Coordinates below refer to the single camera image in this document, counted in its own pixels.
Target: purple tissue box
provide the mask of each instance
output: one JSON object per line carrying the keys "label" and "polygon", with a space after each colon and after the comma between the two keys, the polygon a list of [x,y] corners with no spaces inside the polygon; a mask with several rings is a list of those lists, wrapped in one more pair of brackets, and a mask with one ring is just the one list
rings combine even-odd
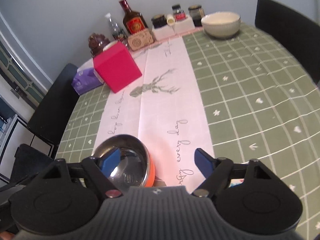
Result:
{"label": "purple tissue box", "polygon": [[79,71],[73,78],[72,84],[75,91],[82,95],[102,85],[94,74],[94,68],[87,68]]}

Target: small white box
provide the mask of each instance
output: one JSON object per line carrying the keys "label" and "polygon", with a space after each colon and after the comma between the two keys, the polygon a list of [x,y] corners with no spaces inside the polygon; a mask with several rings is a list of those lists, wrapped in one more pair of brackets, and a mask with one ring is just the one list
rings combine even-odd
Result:
{"label": "small white box", "polygon": [[175,35],[172,26],[169,26],[169,25],[165,25],[161,28],[156,28],[156,29],[153,26],[152,33],[155,36],[157,41],[160,41]]}
{"label": "small white box", "polygon": [[176,34],[195,29],[195,25],[193,24],[193,20],[190,15],[187,15],[187,18],[185,20],[175,22],[172,27]]}

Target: black chair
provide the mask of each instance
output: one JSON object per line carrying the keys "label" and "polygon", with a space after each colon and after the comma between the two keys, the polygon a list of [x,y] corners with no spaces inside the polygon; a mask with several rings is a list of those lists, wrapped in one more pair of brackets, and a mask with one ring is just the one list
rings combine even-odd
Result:
{"label": "black chair", "polygon": [[71,86],[77,67],[68,64],[49,89],[28,122],[28,129],[44,141],[54,145],[51,157],[58,150],[63,132],[79,95]]}
{"label": "black chair", "polygon": [[27,144],[21,144],[16,154],[11,172],[10,183],[32,177],[44,170],[54,160]]}
{"label": "black chair", "polygon": [[317,84],[320,80],[320,26],[272,0],[258,0],[257,28],[279,41]]}

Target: red cube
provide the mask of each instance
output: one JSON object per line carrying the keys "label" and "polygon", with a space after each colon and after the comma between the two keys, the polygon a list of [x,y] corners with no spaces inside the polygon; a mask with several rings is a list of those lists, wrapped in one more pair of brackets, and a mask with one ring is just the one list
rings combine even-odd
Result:
{"label": "red cube", "polygon": [[114,93],[142,76],[130,52],[121,42],[94,57],[93,67]]}

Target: liquor bottle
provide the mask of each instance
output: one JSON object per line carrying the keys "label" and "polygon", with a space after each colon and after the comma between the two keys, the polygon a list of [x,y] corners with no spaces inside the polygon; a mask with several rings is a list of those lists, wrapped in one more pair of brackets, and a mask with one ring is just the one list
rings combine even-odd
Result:
{"label": "liquor bottle", "polygon": [[128,33],[135,34],[148,28],[142,14],[137,11],[131,10],[126,0],[119,1],[122,9],[125,12],[123,18],[123,25],[127,29]]}
{"label": "liquor bottle", "polygon": [[122,42],[124,45],[128,46],[127,44],[127,34],[125,34],[123,28],[119,26],[119,24],[111,19],[111,14],[107,13],[105,18],[108,20],[109,28],[111,31],[112,36],[115,38],[116,41]]}

